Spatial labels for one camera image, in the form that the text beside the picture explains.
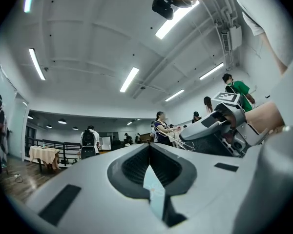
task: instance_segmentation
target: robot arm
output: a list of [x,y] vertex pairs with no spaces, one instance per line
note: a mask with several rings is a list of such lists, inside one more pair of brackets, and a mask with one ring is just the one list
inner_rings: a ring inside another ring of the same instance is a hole
[[226,149],[226,151],[219,150],[219,152],[225,153],[224,155],[227,155],[229,151],[232,156],[243,156],[249,147],[258,145],[264,140],[268,130],[259,134],[247,124],[241,100],[242,97],[238,94],[217,93],[211,99],[215,111],[184,129],[180,134],[180,139],[196,142],[194,145],[197,152],[210,152],[202,150],[207,147],[201,145],[209,139],[212,145],[215,144],[215,141],[221,143],[221,145],[211,148],[219,149],[222,146],[221,149]]

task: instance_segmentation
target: table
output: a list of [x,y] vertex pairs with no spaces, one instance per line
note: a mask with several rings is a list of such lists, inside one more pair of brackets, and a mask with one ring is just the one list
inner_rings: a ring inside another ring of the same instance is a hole
[[33,161],[35,158],[39,161],[40,172],[42,172],[41,160],[45,167],[48,167],[48,164],[52,164],[53,170],[60,169],[58,165],[59,151],[59,149],[55,148],[31,146],[29,149],[30,161]]

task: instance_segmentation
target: backpack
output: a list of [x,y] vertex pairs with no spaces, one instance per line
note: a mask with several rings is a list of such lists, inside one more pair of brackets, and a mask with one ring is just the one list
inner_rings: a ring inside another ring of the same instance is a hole
[[[245,95],[242,95],[242,94],[240,94],[234,87],[233,87],[233,85],[234,85],[234,81],[231,83],[231,85],[226,85],[226,87],[225,87],[225,92],[227,92],[227,93],[231,93],[231,94],[238,94],[238,95],[240,95],[240,96],[242,96],[242,97],[245,97]],[[241,107],[243,107],[244,106],[244,100],[242,99],[242,100],[240,100],[240,103],[241,103]]]
[[83,146],[94,146],[94,142],[95,139],[93,133],[89,129],[86,129],[83,135]]

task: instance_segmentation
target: white ceiling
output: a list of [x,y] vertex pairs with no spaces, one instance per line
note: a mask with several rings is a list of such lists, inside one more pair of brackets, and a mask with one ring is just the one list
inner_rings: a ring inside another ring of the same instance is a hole
[[[108,129],[120,129],[126,128],[127,124],[131,121],[133,123],[130,127],[135,128],[138,124],[148,123],[151,125],[151,122],[154,119],[142,119],[136,121],[137,119],[128,119],[128,118],[103,118],[103,117],[83,117],[83,116],[71,116],[71,115],[58,115],[58,114],[49,114],[44,112],[30,111],[30,115],[33,116],[33,119],[29,119],[28,122],[46,128],[48,124],[52,126],[52,129],[55,130],[72,130],[73,127],[78,127],[79,130],[86,129],[89,125],[93,125],[95,130],[100,132],[106,128]],[[67,124],[58,123],[60,118],[64,118]]]
[[[20,0],[11,13],[8,42],[36,93],[72,83],[80,93],[85,86],[115,93],[134,66],[140,71],[127,96],[152,103],[180,89],[185,96],[204,84],[202,74],[222,61],[229,65],[214,25],[224,0],[202,0],[163,40],[155,33],[165,19],[152,11],[152,1],[33,0],[27,14]],[[35,48],[46,81],[39,79],[29,48]]]

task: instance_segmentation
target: black railing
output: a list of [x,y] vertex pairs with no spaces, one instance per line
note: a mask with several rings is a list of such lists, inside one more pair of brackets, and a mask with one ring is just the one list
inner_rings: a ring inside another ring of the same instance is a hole
[[25,136],[25,156],[29,157],[29,149],[31,146],[42,146],[56,148],[61,150],[58,152],[59,160],[58,163],[67,166],[67,164],[73,164],[76,162],[76,157],[72,157],[72,155],[76,155],[80,150],[80,143],[73,142],[58,142],[47,139],[35,139],[28,136]]

